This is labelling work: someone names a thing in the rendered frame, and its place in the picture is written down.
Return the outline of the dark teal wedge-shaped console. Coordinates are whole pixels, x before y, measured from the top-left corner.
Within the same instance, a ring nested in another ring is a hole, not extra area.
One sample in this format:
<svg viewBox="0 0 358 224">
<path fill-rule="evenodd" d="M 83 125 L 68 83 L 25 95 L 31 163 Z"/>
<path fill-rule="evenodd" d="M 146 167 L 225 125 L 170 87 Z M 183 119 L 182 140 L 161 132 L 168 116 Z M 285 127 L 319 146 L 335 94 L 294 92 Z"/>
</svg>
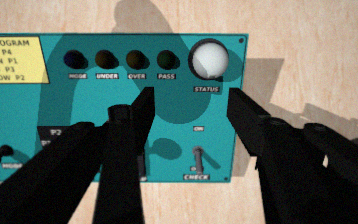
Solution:
<svg viewBox="0 0 358 224">
<path fill-rule="evenodd" d="M 154 87 L 140 183 L 231 183 L 237 133 L 228 95 L 242 90 L 248 38 L 0 33 L 0 182 L 69 126 L 102 126 L 108 107 L 131 105 Z"/>
</svg>

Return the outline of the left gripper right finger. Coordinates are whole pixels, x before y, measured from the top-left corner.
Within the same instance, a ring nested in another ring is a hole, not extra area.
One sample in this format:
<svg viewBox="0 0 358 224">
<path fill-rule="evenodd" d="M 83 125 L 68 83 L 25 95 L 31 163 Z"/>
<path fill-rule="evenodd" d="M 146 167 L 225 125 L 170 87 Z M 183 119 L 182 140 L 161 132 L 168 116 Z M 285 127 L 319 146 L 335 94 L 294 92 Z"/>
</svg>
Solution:
<svg viewBox="0 0 358 224">
<path fill-rule="evenodd" d="M 238 87 L 226 116 L 257 157 L 265 224 L 358 224 L 357 144 L 320 123 L 271 117 Z"/>
</svg>

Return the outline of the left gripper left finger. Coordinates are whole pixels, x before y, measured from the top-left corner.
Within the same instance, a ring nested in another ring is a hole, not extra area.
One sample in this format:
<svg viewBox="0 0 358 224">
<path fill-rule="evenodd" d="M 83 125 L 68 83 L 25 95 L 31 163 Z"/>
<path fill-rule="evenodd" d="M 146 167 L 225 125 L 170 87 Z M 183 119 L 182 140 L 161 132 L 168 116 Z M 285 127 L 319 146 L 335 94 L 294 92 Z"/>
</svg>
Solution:
<svg viewBox="0 0 358 224">
<path fill-rule="evenodd" d="M 68 224 L 101 164 L 92 224 L 145 224 L 137 155 L 155 117 L 154 87 L 108 116 L 69 126 L 3 181 L 0 224 Z"/>
</svg>

